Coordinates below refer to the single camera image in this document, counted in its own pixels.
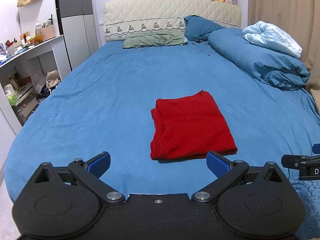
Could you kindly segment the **red knit garment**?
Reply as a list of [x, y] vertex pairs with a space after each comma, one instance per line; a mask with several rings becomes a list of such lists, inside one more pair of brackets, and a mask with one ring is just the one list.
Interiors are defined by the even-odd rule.
[[151, 110], [155, 133], [150, 143], [152, 160], [205, 158], [238, 150], [214, 98], [201, 90], [178, 99], [157, 99]]

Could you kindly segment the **blue duvet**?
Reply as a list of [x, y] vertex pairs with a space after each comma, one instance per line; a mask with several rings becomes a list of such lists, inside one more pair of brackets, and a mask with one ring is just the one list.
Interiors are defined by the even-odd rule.
[[243, 38], [241, 29], [213, 31], [208, 36], [208, 43], [238, 68], [272, 87], [297, 90], [304, 87], [310, 77], [302, 61], [249, 43]]

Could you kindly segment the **beige bag on floor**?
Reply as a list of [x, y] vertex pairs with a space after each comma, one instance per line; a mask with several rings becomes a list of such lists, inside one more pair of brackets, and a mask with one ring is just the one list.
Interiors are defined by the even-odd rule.
[[57, 69], [47, 73], [46, 87], [48, 89], [52, 89], [56, 87], [60, 82], [61, 82], [61, 78]]

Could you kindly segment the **white desk shelf unit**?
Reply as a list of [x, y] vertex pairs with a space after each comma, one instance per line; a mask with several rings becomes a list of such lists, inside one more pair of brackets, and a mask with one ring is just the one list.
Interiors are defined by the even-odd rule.
[[[54, 57], [56, 69], [63, 80], [72, 70], [63, 35], [42, 42], [28, 49], [1, 65], [1, 76], [8, 77], [9, 72], [15, 68], [21, 77], [34, 77], [38, 71], [43, 71], [39, 56], [51, 52]], [[1, 111], [15, 134], [22, 128], [16, 114], [12, 110], [1, 88]]]

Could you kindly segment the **light blue blanket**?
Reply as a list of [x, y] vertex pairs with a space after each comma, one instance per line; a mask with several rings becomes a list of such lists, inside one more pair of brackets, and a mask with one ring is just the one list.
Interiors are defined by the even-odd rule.
[[242, 30], [243, 38], [249, 43], [290, 55], [299, 59], [302, 47], [285, 31], [272, 23], [258, 21]]

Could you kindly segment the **blue bed sheet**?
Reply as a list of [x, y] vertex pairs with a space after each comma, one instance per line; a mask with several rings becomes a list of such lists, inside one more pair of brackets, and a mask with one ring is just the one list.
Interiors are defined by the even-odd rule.
[[[246, 237], [214, 206], [193, 202], [195, 192], [217, 179], [206, 157], [150, 158], [156, 100], [201, 90], [214, 98], [238, 148], [222, 156], [251, 167], [274, 161], [299, 195], [305, 216], [295, 235]], [[319, 236], [319, 180], [299, 180], [299, 169], [284, 168], [281, 158], [311, 156], [318, 142], [319, 114], [304, 87], [261, 83], [208, 41], [130, 49], [113, 41], [70, 72], [31, 115], [12, 143], [4, 178], [15, 202], [40, 164], [66, 167], [108, 152], [111, 165], [99, 179], [125, 197], [75, 236], [21, 239], [310, 239]]]

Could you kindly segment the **beige curtain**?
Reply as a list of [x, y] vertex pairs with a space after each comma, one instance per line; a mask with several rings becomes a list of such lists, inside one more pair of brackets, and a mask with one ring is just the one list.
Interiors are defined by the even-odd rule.
[[277, 25], [302, 47], [300, 61], [310, 72], [305, 88], [319, 108], [319, 0], [248, 0], [248, 24]]

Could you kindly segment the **dark blue pillow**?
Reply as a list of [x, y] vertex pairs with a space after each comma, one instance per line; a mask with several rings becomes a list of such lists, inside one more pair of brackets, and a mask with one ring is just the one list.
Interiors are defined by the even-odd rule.
[[220, 24], [197, 15], [189, 15], [185, 17], [184, 23], [184, 35], [188, 41], [207, 41], [210, 33], [224, 29]]

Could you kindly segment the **woven storage basket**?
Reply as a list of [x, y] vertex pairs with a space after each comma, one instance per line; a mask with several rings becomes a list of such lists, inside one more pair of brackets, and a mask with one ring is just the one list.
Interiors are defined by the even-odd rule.
[[55, 37], [55, 30], [53, 25], [48, 25], [41, 29], [42, 37], [44, 41], [50, 40]]

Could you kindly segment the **green pillow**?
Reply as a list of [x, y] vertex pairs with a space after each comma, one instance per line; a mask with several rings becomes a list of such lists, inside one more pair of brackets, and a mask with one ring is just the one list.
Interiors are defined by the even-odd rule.
[[123, 43], [124, 49], [142, 47], [178, 46], [188, 43], [183, 32], [177, 30], [146, 31], [130, 34]]

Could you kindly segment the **cream quilted headboard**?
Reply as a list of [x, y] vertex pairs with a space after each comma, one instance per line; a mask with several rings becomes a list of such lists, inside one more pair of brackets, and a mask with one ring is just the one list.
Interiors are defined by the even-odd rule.
[[136, 32], [185, 31], [184, 18], [197, 15], [226, 28], [241, 28], [241, 8], [207, 0], [118, 0], [104, 5], [106, 42]]

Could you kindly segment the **grey white wardrobe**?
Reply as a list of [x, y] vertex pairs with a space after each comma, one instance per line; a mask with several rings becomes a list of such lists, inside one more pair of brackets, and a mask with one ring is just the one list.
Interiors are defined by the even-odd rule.
[[71, 69], [98, 50], [92, 0], [55, 0], [59, 32], [64, 36]]

